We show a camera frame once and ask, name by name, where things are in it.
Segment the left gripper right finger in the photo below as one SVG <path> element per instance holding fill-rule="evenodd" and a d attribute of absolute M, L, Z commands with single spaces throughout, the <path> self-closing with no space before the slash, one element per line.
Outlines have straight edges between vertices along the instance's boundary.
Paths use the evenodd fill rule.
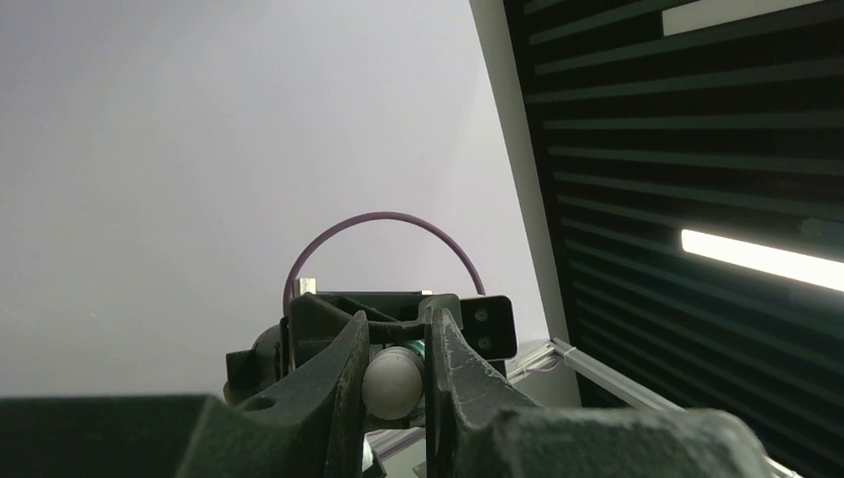
<path fill-rule="evenodd" d="M 711 409 L 547 408 L 425 312 L 430 477 L 770 477 L 749 428 Z"/>

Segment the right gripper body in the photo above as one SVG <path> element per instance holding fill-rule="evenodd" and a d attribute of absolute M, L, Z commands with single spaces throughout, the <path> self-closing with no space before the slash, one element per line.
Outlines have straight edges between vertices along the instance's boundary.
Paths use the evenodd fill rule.
<path fill-rule="evenodd" d="M 423 341 L 429 309 L 449 311 L 469 346 L 496 366 L 517 354 L 513 304 L 505 296 L 306 293 L 294 298 L 286 315 L 250 349 L 226 355 L 225 401 L 240 403 L 286 377 L 327 348 L 357 313 L 368 320 L 369 343 L 377 349 Z"/>

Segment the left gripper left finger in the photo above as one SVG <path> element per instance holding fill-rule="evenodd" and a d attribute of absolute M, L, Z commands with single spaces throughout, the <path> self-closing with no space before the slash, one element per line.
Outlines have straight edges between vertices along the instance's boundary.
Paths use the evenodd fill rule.
<path fill-rule="evenodd" d="M 230 406 L 212 395 L 11 398 L 5 477 L 358 477 L 369 330 L 354 315 L 331 345 Z"/>

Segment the white green glue stick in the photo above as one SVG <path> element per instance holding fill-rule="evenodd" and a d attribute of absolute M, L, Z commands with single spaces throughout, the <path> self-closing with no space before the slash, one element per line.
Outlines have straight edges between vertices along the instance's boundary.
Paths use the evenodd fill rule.
<path fill-rule="evenodd" d="M 387 347 L 373 356 L 361 387 L 367 411 L 376 418 L 399 420 L 423 412 L 425 347 L 412 341 Z"/>

